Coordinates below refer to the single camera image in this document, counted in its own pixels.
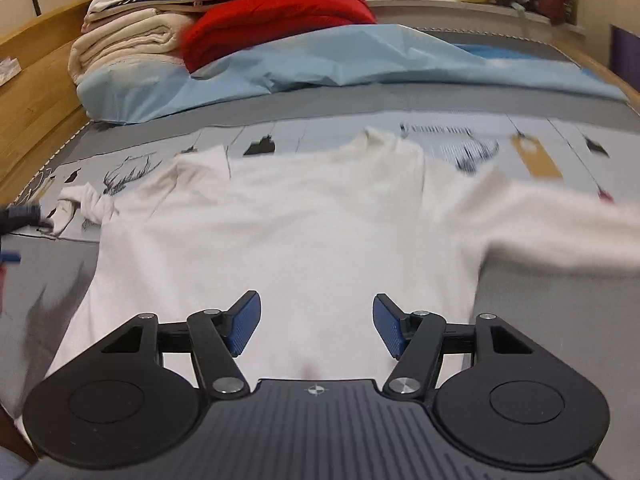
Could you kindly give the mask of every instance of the bed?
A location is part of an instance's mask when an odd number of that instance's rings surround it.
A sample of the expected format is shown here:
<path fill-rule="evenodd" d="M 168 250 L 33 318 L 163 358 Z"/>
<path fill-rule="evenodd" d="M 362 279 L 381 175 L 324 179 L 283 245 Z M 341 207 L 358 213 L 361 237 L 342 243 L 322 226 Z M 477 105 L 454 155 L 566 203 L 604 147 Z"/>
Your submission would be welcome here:
<path fill-rule="evenodd" d="M 69 42 L 77 35 L 87 5 L 85 0 L 41 16 L 0 43 L 0 57 L 21 53 L 18 60 L 23 67 L 20 76 L 0 88 L 0 196 L 4 202 L 32 198 L 56 171 L 58 175 L 65 172 L 68 180 L 84 164 L 101 168 L 105 157 L 149 157 L 158 146 L 175 153 L 217 142 L 227 142 L 229 150 L 242 156 L 266 134 L 276 143 L 276 152 L 296 151 L 300 146 L 307 151 L 325 150 L 345 142 L 347 137 L 340 132 L 362 123 L 397 127 L 398 134 L 405 132 L 409 138 L 430 126 L 474 128 L 489 144 L 501 132 L 504 139 L 514 131 L 535 132 L 569 186 L 585 192 L 604 187 L 617 200 L 640 200 L 640 170 L 634 164 L 640 153 L 640 142 L 634 137 L 640 134 L 636 111 L 640 97 L 567 45 L 429 31 L 449 43 L 509 49 L 549 60 L 569 58 L 619 86 L 629 103 L 500 86 L 368 84 L 303 88 L 118 126 L 88 122 L 66 76 Z M 305 140 L 287 133 L 292 124 L 298 129 L 302 123 L 308 132 L 326 130 L 330 124 L 336 134 L 331 139 L 308 134 Z M 615 172 L 607 174 L 602 164 L 585 165 L 580 156 L 585 148 L 572 136 L 588 137 L 607 156 L 619 157 Z M 444 157 L 448 153 L 442 146 L 433 150 L 440 150 Z M 508 150 L 501 153 L 505 158 L 496 162 L 509 173 L 513 161 Z M 101 171 L 95 171 L 97 184 L 107 186 Z M 49 205 L 43 204 L 45 210 Z M 24 399 L 49 368 L 95 272 L 95 230 L 78 226 L 74 233 L 57 240 L 25 233 L 2 240 L 4 250 L 22 255 L 20 266 L 9 270 L 0 317 L 0 402 L 14 418 L 20 417 Z M 560 273 L 490 258 L 482 269 L 474 307 L 474 316 L 481 312 L 502 316 L 603 391 L 611 408 L 611 424 L 596 464 L 622 480 L 635 480 L 640 470 L 636 453 L 640 397 L 634 394 L 640 386 L 640 364 L 634 355 L 640 330 L 635 301 L 639 295 L 638 276 Z"/>

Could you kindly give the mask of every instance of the wall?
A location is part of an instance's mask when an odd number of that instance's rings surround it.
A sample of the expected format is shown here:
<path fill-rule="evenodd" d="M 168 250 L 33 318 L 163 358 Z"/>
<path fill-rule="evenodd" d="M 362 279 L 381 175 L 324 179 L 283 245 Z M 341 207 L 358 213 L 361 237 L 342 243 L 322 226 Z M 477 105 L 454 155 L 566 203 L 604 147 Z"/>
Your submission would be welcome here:
<path fill-rule="evenodd" d="M 585 51 L 609 63 L 610 26 L 640 34 L 640 0 L 578 0 L 578 25 L 584 28 Z"/>

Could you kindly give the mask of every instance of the windowsill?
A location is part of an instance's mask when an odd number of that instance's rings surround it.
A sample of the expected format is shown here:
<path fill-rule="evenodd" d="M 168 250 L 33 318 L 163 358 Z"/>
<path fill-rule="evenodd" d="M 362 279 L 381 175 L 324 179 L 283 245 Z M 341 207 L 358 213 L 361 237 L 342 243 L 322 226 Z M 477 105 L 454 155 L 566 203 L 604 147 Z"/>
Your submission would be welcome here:
<path fill-rule="evenodd" d="M 471 10 L 473 12 L 486 12 L 488 14 L 498 14 L 501 16 L 509 16 L 511 18 L 522 19 L 515 9 L 509 7 L 501 7 L 491 4 L 470 4 L 468 2 L 459 2 L 457 0 L 368 0 L 369 7 L 434 7 L 441 9 L 457 9 L 457 10 Z M 545 16 L 536 14 L 534 12 L 525 12 L 524 19 L 534 23 L 540 23 L 542 25 L 551 26 L 551 22 Z M 584 29 L 577 27 L 576 25 L 559 25 L 558 28 L 562 28 L 572 34 L 578 34 L 584 36 Z"/>
<path fill-rule="evenodd" d="M 509 7 L 494 6 L 489 4 L 470 4 L 466 2 L 459 2 L 457 0 L 369 0 L 368 4 L 372 8 L 383 7 L 435 7 L 441 9 L 457 9 L 457 10 L 472 10 L 475 12 L 486 12 L 492 15 L 509 16 L 510 18 L 520 18 L 518 12 Z M 545 16 L 535 14 L 534 12 L 526 12 L 525 19 L 529 22 L 539 23 L 540 25 L 548 25 L 550 22 Z M 559 25 L 555 27 L 562 29 L 572 35 L 580 36 L 584 38 L 584 28 L 576 25 Z"/>

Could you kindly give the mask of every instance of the cream blanket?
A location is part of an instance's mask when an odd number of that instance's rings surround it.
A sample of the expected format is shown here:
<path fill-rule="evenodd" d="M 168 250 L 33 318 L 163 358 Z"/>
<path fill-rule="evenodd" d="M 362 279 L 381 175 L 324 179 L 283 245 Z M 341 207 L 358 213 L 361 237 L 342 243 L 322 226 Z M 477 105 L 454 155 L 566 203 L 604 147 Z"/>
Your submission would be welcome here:
<path fill-rule="evenodd" d="M 132 12 L 82 35 L 71 47 L 69 75 L 76 84 L 84 74 L 124 57 L 168 54 L 180 33 L 196 18 L 157 9 Z"/>

